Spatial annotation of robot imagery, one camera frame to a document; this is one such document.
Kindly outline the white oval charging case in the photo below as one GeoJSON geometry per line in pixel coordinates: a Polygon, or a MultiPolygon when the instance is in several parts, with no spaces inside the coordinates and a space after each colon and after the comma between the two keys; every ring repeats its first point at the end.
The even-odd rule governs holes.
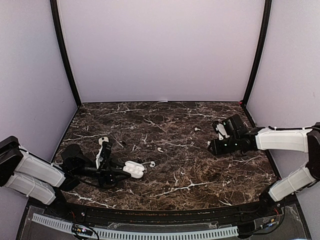
{"type": "Polygon", "coordinates": [[[122,170],[130,174],[132,178],[141,179],[144,175],[145,167],[134,161],[126,161],[122,170]]]}

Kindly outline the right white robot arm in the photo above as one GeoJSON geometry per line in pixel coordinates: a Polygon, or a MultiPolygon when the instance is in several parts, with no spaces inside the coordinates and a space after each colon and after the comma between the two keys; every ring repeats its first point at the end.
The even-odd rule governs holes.
{"type": "Polygon", "coordinates": [[[270,184],[259,195],[255,213],[266,217],[286,197],[310,188],[320,181],[320,124],[305,127],[256,126],[247,128],[238,114],[212,123],[217,138],[208,144],[214,156],[252,151],[286,153],[302,157],[288,175],[270,184]]]}

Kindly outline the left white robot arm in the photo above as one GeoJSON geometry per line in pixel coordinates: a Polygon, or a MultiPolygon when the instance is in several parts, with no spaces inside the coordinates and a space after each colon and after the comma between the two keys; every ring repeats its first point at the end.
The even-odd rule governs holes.
{"type": "Polygon", "coordinates": [[[112,143],[102,138],[93,162],[79,145],[71,144],[61,153],[62,163],[55,165],[23,148],[17,137],[9,136],[0,142],[0,185],[51,205],[58,217],[67,218],[71,208],[58,198],[58,192],[71,191],[80,183],[88,185],[83,177],[97,180],[94,187],[108,190],[120,181],[142,175],[131,162],[122,164],[113,160],[111,148],[112,143]]]}

